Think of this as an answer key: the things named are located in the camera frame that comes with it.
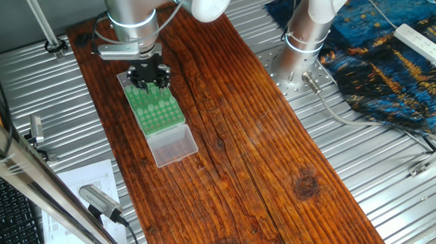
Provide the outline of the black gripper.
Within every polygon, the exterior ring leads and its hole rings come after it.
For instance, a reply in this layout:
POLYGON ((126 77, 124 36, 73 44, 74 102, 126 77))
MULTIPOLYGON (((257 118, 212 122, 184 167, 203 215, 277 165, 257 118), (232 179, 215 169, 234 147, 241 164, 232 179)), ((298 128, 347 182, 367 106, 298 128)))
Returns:
POLYGON ((170 85, 170 67, 162 64, 162 57, 154 55, 149 59, 137 60, 135 66, 129 66, 127 78, 138 90, 148 92, 148 84, 143 78, 155 78, 155 85, 166 89, 170 85))

